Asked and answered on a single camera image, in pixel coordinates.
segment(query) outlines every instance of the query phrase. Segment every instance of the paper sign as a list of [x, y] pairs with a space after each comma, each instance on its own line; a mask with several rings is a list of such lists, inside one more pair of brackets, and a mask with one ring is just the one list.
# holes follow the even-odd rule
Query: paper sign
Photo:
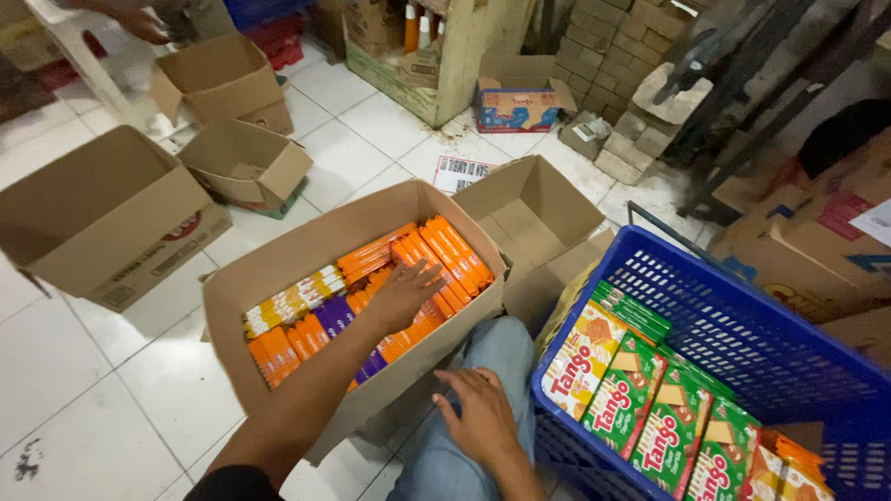
[[851, 219], [851, 224], [879, 242], [891, 246], [891, 200]]
[[440, 155], [433, 185], [443, 193], [455, 194], [488, 176], [493, 167], [498, 166]]

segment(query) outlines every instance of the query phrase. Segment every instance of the jeans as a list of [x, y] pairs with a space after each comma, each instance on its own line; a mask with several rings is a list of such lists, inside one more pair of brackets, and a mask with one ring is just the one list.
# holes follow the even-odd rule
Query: jeans
[[[464, 368], [485, 367], [501, 379], [517, 424], [519, 443], [533, 459], [535, 416], [529, 399], [529, 375], [532, 372], [532, 338], [526, 327], [513, 316], [502, 316], [477, 324], [470, 332], [470, 346]], [[445, 394], [455, 410], [460, 403], [454, 391]], [[465, 456], [449, 436], [446, 422], [438, 409], [417, 431], [422, 446], [417, 458], [405, 465], [388, 501], [423, 499], [425, 501], [483, 501], [501, 498], [495, 481], [475, 461]]]

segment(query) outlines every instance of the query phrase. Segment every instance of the white tile floor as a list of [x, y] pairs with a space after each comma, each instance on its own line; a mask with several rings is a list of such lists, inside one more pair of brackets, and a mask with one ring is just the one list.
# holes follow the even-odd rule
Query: white tile floor
[[[501, 164], [543, 155], [607, 215], [627, 222], [636, 200], [705, 245], [716, 228], [674, 214], [683, 184], [654, 176], [627, 186], [549, 134], [478, 135], [465, 111], [434, 132], [343, 64], [307, 45], [285, 69], [287, 103], [315, 160], [303, 195], [283, 221], [229, 209], [234, 227], [123, 315], [59, 294], [44, 297], [0, 259], [0, 499], [178, 501], [243, 420], [208, 344], [199, 275], [237, 259], [338, 205], [411, 177], [431, 181], [439, 155]], [[0, 125], [0, 188], [114, 127], [82, 84], [60, 100]], [[194, 127], [165, 124], [152, 138], [177, 152]], [[374, 446], [341, 443], [319, 468], [301, 464], [287, 499], [383, 499], [418, 446], [430, 406]], [[539, 472], [552, 499], [578, 494]]]

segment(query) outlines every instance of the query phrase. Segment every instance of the open cardboard box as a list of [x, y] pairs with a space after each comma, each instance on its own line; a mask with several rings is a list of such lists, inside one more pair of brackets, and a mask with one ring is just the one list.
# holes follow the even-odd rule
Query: open cardboard box
[[481, 133], [548, 132], [560, 108], [578, 111], [569, 86], [552, 78], [552, 55], [487, 53], [473, 110]]
[[239, 33], [211, 38], [158, 59], [149, 93], [173, 125], [180, 104], [185, 103], [199, 124], [238, 119], [283, 136], [294, 132], [272, 65]]
[[235, 260], [204, 283], [210, 341], [248, 415], [275, 398], [244, 339], [241, 314], [297, 280], [410, 221], [444, 216], [495, 275], [495, 282], [395, 363], [347, 394], [306, 460], [319, 463], [502, 309], [507, 270], [495, 243], [452, 199], [422, 181], [405, 181], [325, 213]]
[[612, 233], [588, 237], [605, 217], [541, 156], [504, 164], [452, 200], [512, 263], [504, 307], [536, 336], [563, 289], [606, 252]]
[[118, 313], [230, 226], [179, 160], [128, 126], [0, 192], [6, 257]]
[[262, 127], [216, 120], [177, 155], [220, 201], [282, 219], [313, 166], [303, 148]]

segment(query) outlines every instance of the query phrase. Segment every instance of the stacked bricks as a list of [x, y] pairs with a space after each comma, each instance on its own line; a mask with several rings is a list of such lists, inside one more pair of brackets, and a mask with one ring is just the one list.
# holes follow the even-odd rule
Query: stacked bricks
[[673, 69], [672, 63], [665, 62], [641, 82], [594, 161], [595, 167], [626, 185], [637, 184], [654, 167], [683, 122], [712, 89], [711, 82], [700, 78], [690, 90], [653, 104]]
[[668, 0], [577, 0], [553, 76], [569, 85], [580, 110], [615, 124], [683, 33], [673, 10]]

